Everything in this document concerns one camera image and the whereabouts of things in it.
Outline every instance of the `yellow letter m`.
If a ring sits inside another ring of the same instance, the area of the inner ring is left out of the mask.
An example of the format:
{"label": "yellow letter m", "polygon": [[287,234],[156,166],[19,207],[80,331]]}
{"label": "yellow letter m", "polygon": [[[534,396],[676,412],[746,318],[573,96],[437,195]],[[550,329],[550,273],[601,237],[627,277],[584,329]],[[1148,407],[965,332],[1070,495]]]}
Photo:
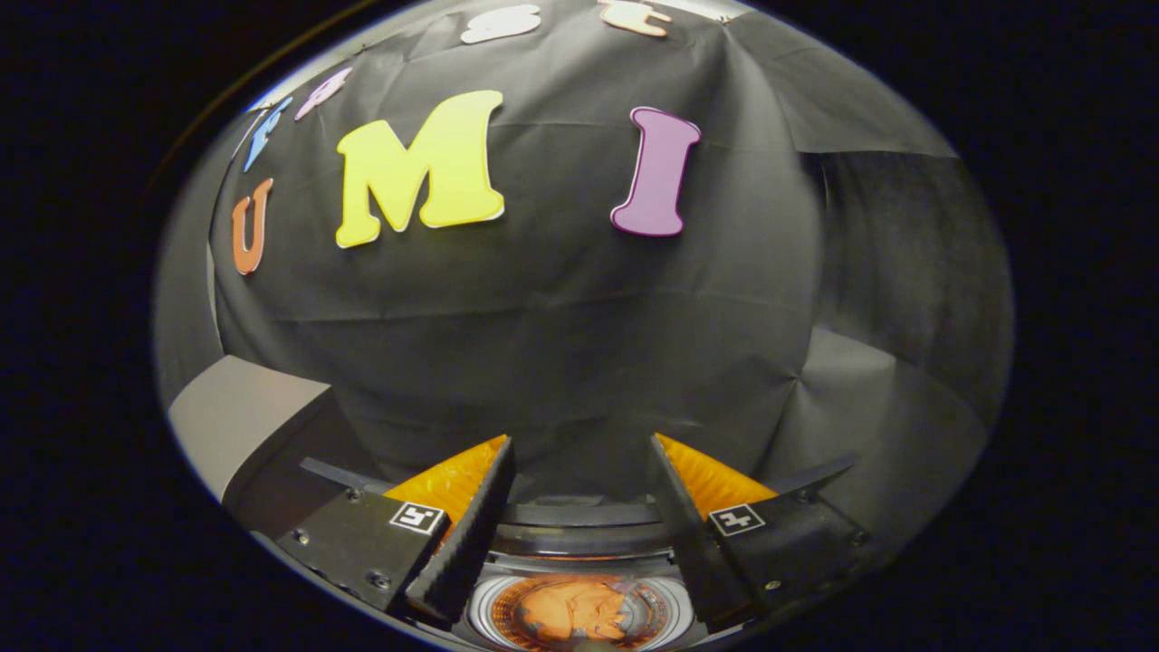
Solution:
{"label": "yellow letter m", "polygon": [[491,188],[487,174],[487,120],[502,102],[497,90],[444,100],[427,116],[409,149],[386,120],[347,133],[338,141],[338,153],[347,157],[338,246],[355,247],[378,239],[381,224],[370,213],[367,190],[391,227],[406,230],[428,174],[427,203],[418,210],[427,226],[486,221],[503,214],[503,195]]}

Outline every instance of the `black cloth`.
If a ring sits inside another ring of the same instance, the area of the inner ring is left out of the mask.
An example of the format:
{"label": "black cloth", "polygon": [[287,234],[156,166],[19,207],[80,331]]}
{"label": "black cloth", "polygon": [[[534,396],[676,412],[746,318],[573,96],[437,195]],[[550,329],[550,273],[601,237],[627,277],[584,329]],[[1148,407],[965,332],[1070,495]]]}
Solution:
{"label": "black cloth", "polygon": [[[334,386],[391,482],[500,433],[516,501],[639,498],[653,432],[758,481],[852,452],[826,497],[901,545],[985,446],[1012,353],[1005,250],[962,162],[873,75],[766,15],[665,8],[657,39],[588,1],[541,7],[534,31],[471,46],[483,9],[414,25],[291,93],[245,173],[242,144],[210,229],[224,351]],[[338,248],[337,141],[386,119],[409,145],[439,102],[482,89],[503,94],[488,166],[504,214],[414,215]],[[675,237],[608,219],[640,105],[704,134]],[[241,276],[231,211],[265,177],[265,251]]]}

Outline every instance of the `orange soft finger pad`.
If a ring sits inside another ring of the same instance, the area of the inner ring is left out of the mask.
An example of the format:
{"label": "orange soft finger pad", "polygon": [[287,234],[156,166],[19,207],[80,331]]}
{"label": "orange soft finger pad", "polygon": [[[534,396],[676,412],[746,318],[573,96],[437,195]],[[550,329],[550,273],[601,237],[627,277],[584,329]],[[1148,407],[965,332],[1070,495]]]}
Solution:
{"label": "orange soft finger pad", "polygon": [[701,519],[709,512],[777,498],[777,492],[699,450],[656,433]]}
{"label": "orange soft finger pad", "polygon": [[479,485],[482,484],[505,440],[506,435],[500,435],[476,447],[468,448],[418,474],[384,496],[395,500],[438,507],[450,517],[453,529],[462,520],[462,515],[471,505],[471,499],[479,491]]}

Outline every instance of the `purple letter i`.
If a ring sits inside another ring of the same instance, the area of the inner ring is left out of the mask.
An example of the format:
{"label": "purple letter i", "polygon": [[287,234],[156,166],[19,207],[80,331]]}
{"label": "purple letter i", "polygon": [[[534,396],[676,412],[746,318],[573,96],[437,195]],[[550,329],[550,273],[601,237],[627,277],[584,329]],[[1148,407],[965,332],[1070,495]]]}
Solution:
{"label": "purple letter i", "polygon": [[684,221],[676,212],[688,148],[700,130],[686,119],[649,107],[632,109],[640,127],[640,154],[628,200],[612,208],[612,224],[636,235],[676,235]]}

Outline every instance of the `orange letter u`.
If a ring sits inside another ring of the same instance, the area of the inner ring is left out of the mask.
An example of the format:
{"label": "orange letter u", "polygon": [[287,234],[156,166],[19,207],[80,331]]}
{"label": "orange letter u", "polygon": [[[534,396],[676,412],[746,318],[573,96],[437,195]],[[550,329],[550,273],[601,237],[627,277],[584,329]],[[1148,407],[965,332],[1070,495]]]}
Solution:
{"label": "orange letter u", "polygon": [[265,248],[265,203],[270,195],[274,180],[267,178],[254,190],[254,242],[246,246],[246,211],[249,208],[249,197],[242,197],[233,206],[233,264],[242,274],[257,269],[262,262],[262,249]]}

